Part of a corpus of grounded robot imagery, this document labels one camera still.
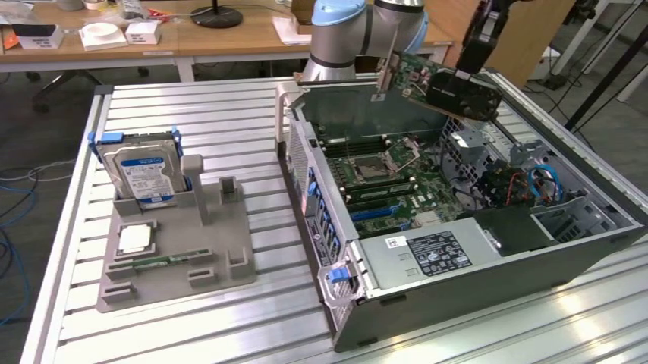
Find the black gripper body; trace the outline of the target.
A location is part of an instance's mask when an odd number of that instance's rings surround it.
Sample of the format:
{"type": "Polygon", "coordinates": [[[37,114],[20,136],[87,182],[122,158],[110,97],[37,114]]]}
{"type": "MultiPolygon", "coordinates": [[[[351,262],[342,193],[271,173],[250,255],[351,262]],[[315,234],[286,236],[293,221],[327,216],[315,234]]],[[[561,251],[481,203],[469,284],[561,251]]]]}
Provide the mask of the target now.
{"type": "Polygon", "coordinates": [[[510,6],[510,0],[480,1],[464,40],[497,41],[508,22],[510,6]]]}

